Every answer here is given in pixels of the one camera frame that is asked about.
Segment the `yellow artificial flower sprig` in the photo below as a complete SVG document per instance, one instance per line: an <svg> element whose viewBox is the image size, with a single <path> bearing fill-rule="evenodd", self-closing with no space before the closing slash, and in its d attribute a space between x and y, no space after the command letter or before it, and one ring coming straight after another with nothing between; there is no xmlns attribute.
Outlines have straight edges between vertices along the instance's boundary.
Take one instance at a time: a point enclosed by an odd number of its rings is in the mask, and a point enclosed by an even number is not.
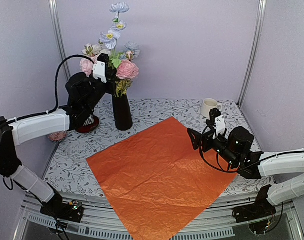
<svg viewBox="0 0 304 240"><path fill-rule="evenodd" d="M131 87L133 81L131 79L121 79L116 81L115 96L117 98L127 94L128 88Z"/></svg>

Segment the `large pink rose stem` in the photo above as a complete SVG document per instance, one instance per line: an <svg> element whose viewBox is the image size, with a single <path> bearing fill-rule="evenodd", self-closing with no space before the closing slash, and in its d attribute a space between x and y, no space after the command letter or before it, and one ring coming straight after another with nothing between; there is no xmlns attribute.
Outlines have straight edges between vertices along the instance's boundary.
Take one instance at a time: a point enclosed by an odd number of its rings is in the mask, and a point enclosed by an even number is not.
<svg viewBox="0 0 304 240"><path fill-rule="evenodd" d="M84 72L87 77L92 74L93 65L94 64L90 60L85 58L82 58L79 64L81 71Z"/></svg>

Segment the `white artificial flower stem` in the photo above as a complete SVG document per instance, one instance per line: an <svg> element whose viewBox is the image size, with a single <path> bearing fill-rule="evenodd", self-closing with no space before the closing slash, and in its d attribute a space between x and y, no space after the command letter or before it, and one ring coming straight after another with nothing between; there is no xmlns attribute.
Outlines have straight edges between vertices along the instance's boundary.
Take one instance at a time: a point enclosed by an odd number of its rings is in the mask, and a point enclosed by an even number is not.
<svg viewBox="0 0 304 240"><path fill-rule="evenodd" d="M86 44L82 53L89 58L100 56L101 54L106 54L108 56L111 55L111 51L109 49L104 48L103 44Z"/></svg>

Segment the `blue artificial flower stem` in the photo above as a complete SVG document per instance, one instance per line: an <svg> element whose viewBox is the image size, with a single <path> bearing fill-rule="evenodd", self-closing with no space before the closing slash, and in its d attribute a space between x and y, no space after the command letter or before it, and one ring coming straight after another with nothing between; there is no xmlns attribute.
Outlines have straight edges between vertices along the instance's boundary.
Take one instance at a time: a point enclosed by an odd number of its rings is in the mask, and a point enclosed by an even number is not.
<svg viewBox="0 0 304 240"><path fill-rule="evenodd" d="M129 41L124 46L127 50L132 51L134 59L137 59L139 57L141 50L140 46L136 42Z"/></svg>

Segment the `pale blue poppy stem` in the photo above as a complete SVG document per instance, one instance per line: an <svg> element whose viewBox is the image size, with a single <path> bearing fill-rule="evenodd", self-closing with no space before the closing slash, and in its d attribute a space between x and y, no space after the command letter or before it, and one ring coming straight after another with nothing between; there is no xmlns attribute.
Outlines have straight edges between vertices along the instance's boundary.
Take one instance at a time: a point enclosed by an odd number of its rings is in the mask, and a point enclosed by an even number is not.
<svg viewBox="0 0 304 240"><path fill-rule="evenodd" d="M101 32L98 39L99 44L105 45L110 50L110 66L113 69L117 69L120 64L120 53L117 53L117 43L121 37L121 31L127 27L127 23L120 19L120 14L126 13L130 10L129 5L126 2L118 2L110 6L109 11L115 14L112 19L112 26L107 32Z"/></svg>

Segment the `orange yellow wrapping paper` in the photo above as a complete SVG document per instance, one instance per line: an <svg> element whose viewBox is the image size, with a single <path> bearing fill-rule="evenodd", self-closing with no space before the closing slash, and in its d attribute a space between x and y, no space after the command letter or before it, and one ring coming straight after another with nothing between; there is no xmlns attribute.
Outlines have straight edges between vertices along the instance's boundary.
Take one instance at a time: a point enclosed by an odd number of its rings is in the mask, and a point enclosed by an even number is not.
<svg viewBox="0 0 304 240"><path fill-rule="evenodd" d="M236 177L213 169L216 161L214 150L200 157L173 117L87 159L136 240L168 240L210 207Z"/></svg>

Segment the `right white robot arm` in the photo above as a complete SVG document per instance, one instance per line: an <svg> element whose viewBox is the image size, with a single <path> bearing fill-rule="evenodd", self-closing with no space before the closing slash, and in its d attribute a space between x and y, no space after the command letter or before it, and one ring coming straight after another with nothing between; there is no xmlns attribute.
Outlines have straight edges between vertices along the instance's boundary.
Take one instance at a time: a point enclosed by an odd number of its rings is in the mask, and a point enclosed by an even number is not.
<svg viewBox="0 0 304 240"><path fill-rule="evenodd" d="M227 174L238 174L244 179L256 180L271 176L291 176L281 183L263 188L263 198L251 206L254 218L261 218L282 202L304 195L304 148L283 152L251 151L255 137L244 127L234 128L228 137L211 127L199 133L187 129L193 148L200 155L214 150L230 167Z"/></svg>

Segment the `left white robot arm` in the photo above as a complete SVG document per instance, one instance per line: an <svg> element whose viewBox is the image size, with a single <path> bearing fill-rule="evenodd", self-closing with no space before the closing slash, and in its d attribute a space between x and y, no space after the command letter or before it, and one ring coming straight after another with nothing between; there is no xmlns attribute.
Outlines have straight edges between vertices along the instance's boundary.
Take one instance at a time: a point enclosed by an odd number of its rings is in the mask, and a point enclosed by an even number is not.
<svg viewBox="0 0 304 240"><path fill-rule="evenodd" d="M40 178L32 159L39 165L50 155L47 135L77 131L90 133L99 125L94 109L105 96L115 92L114 70L95 67L89 75L74 74L67 81L67 104L53 110L19 118L0 117L0 175L11 179L25 191L35 195L55 216L66 213L66 205L58 200L60 194Z"/></svg>

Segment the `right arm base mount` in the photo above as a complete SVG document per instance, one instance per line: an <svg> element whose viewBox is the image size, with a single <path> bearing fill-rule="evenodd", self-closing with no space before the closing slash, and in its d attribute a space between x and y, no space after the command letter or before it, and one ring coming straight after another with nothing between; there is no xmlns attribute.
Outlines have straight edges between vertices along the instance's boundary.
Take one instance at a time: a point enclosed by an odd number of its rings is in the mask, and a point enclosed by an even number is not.
<svg viewBox="0 0 304 240"><path fill-rule="evenodd" d="M276 214L276 208L268 202L268 191L271 187L271 184L262 187L254 203L233 209L232 216L237 223L257 220Z"/></svg>

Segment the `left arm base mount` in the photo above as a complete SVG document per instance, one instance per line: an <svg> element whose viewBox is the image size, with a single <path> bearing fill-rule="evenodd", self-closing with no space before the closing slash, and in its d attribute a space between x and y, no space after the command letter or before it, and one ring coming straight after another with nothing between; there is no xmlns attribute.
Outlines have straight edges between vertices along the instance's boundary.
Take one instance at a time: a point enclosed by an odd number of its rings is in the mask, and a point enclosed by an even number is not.
<svg viewBox="0 0 304 240"><path fill-rule="evenodd" d="M55 220L66 220L80 223L83 217L84 208L80 201L72 200L69 203L63 202L63 197L57 190L49 202L43 202L40 213L53 217Z"/></svg>

